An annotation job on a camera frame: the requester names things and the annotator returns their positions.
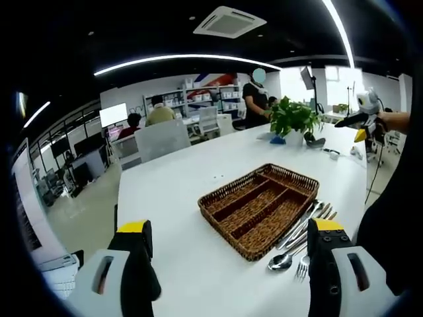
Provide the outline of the person's right hand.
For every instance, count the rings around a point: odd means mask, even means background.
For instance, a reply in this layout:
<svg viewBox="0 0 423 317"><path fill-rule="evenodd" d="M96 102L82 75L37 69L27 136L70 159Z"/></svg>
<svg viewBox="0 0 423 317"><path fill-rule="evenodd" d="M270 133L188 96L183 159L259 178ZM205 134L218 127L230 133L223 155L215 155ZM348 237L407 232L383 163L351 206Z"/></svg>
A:
<svg viewBox="0 0 423 317"><path fill-rule="evenodd" d="M410 114L408 112L380 112L378 117L382 120L385 131L408 134L410 125Z"/></svg>

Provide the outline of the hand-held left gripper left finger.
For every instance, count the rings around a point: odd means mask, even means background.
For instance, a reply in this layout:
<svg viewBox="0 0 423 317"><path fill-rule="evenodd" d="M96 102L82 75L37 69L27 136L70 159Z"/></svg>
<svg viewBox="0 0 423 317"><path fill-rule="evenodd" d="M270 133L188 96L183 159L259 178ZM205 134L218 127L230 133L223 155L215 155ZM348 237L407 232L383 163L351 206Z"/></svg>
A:
<svg viewBox="0 0 423 317"><path fill-rule="evenodd" d="M76 316L152 316L161 286L152 266L149 220L117 228L106 249L98 250L75 278Z"/></svg>

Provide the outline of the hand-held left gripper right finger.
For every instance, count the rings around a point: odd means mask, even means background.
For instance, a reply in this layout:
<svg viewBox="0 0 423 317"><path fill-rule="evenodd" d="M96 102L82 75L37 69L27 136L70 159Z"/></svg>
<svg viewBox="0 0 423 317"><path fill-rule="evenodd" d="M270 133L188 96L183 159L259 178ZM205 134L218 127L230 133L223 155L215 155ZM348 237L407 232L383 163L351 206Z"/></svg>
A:
<svg viewBox="0 0 423 317"><path fill-rule="evenodd" d="M385 270L337 222L308 220L307 255L309 316L385 316L397 302Z"/></svg>

